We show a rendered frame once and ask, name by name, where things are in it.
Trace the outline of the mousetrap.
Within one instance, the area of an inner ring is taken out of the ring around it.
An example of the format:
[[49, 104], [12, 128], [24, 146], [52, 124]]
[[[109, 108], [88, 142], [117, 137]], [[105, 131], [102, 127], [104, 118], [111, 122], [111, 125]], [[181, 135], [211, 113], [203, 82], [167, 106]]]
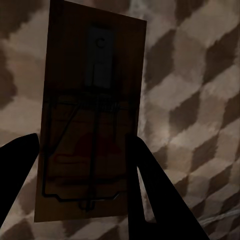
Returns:
[[34, 222], [128, 216], [147, 21], [50, 0]]

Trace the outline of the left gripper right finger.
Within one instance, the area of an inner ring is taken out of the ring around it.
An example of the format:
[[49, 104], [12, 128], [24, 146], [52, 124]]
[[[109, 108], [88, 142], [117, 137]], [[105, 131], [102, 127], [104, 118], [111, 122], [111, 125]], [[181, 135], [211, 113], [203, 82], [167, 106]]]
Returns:
[[[125, 135], [129, 240], [210, 240], [145, 142]], [[156, 223], [145, 220], [139, 168]]]

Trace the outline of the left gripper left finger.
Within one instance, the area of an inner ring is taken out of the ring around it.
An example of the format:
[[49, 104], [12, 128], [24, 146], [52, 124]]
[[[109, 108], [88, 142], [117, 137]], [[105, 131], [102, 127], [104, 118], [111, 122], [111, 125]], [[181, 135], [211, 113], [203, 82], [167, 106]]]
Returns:
[[39, 149], [36, 133], [0, 147], [0, 228], [39, 156]]

